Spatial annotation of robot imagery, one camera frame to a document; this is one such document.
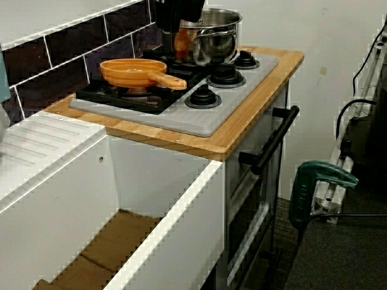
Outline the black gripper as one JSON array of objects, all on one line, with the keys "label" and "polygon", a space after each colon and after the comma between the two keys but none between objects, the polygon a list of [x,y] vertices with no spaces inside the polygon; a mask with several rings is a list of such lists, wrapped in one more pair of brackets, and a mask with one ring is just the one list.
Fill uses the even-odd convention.
[{"label": "black gripper", "polygon": [[155,22],[163,32],[163,49],[167,57],[175,56],[175,37],[180,21],[199,20],[205,0],[165,0],[155,1]]}]

